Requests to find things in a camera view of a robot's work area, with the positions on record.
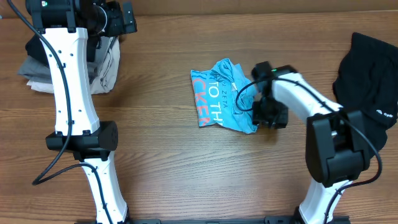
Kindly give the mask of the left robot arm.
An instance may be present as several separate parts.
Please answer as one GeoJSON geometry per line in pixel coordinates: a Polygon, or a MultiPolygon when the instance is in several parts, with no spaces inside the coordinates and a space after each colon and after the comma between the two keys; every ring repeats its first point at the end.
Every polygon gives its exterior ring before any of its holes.
{"type": "Polygon", "coordinates": [[[96,223],[131,223],[114,164],[118,128],[100,121],[93,105],[87,66],[90,39],[117,37],[137,30],[132,4],[117,1],[27,1],[29,27],[41,40],[55,97],[55,130],[50,150],[73,154],[90,184],[96,223]]]}

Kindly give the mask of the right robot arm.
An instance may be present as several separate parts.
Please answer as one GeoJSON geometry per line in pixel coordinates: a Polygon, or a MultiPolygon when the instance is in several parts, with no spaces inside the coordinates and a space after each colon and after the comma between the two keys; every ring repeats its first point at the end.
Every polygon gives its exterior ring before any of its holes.
{"type": "Polygon", "coordinates": [[[292,216],[267,217],[266,223],[349,223],[334,217],[343,192],[367,170],[369,145],[360,111],[344,110],[311,87],[290,65],[255,65],[251,75],[261,92],[253,103],[254,124],[285,128],[289,111],[306,126],[305,162],[312,177],[304,201],[292,216]]]}

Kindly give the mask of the black garment on right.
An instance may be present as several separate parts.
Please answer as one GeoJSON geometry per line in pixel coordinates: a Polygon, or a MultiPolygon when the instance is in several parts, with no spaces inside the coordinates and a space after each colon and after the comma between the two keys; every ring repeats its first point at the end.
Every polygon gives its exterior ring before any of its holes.
{"type": "Polygon", "coordinates": [[[362,112],[365,135],[380,151],[397,122],[397,47],[354,32],[333,93],[345,108],[362,112]]]}

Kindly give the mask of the light blue printed t-shirt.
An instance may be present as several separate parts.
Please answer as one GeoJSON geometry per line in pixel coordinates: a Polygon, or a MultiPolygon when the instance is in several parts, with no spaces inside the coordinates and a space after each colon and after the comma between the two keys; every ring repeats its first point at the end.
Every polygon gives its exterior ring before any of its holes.
{"type": "Polygon", "coordinates": [[[255,133],[250,110],[257,90],[250,86],[240,64],[224,58],[204,71],[190,72],[200,127],[218,124],[224,128],[255,133]]]}

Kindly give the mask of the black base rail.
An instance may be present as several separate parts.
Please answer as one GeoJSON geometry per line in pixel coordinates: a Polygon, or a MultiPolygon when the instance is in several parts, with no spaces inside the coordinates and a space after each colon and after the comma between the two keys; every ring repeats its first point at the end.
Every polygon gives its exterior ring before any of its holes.
{"type": "Polygon", "coordinates": [[[167,220],[159,219],[132,220],[133,224],[293,224],[291,216],[272,216],[255,219],[225,219],[225,220],[167,220]]]}

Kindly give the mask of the folded beige shirt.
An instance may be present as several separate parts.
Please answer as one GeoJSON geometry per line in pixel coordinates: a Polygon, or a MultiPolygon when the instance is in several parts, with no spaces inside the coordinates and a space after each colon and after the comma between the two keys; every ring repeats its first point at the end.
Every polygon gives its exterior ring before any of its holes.
{"type": "MultiPolygon", "coordinates": [[[[99,65],[98,76],[90,84],[92,95],[108,93],[114,88],[118,75],[119,60],[119,40],[117,37],[114,37],[114,41],[109,45],[104,61],[99,65]]],[[[53,85],[49,83],[28,80],[27,85],[34,91],[53,93],[53,85]]]]}

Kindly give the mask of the folded black shirt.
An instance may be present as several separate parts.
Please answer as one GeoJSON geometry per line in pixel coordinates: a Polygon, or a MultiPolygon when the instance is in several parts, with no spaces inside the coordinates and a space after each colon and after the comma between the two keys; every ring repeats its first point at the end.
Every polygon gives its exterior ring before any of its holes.
{"type": "MultiPolygon", "coordinates": [[[[86,46],[86,60],[87,62],[94,62],[97,47],[101,45],[99,37],[89,37],[86,46]]],[[[42,65],[49,67],[48,59],[42,45],[41,40],[37,35],[34,35],[25,45],[28,56],[39,61],[42,65]]]]}

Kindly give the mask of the folded grey shirt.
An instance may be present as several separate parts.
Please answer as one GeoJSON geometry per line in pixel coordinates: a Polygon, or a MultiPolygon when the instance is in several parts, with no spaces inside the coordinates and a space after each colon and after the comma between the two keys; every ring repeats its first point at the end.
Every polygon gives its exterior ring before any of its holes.
{"type": "MultiPolygon", "coordinates": [[[[97,47],[95,61],[87,62],[90,84],[92,84],[93,80],[98,76],[100,63],[104,61],[109,45],[113,41],[114,37],[101,37],[101,45],[97,47]]],[[[17,74],[34,82],[52,84],[49,67],[42,65],[39,61],[28,55],[17,74]]]]}

